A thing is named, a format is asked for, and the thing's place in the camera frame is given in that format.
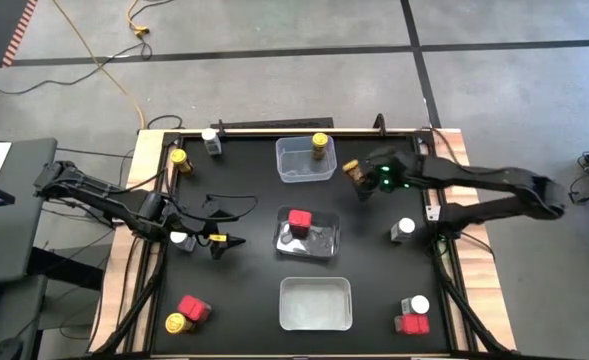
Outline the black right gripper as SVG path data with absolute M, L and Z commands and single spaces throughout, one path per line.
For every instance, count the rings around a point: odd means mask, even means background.
M 378 188 L 392 193 L 397 188 L 422 187 L 422 156 L 416 153 L 384 147 L 370 152 L 365 163 L 373 170 L 376 181 L 366 180 L 356 185 L 360 201 L 368 200 Z

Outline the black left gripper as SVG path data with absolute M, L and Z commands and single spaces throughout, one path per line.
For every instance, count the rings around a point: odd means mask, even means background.
M 226 236 L 219 231 L 218 223 L 215 221 L 205 221 L 200 228 L 186 230 L 188 235 L 186 247 L 193 250 L 197 245 L 201 247 L 210 247 L 210 254 L 214 260 L 219 260 L 226 248 L 243 245 L 246 239 L 235 236 Z

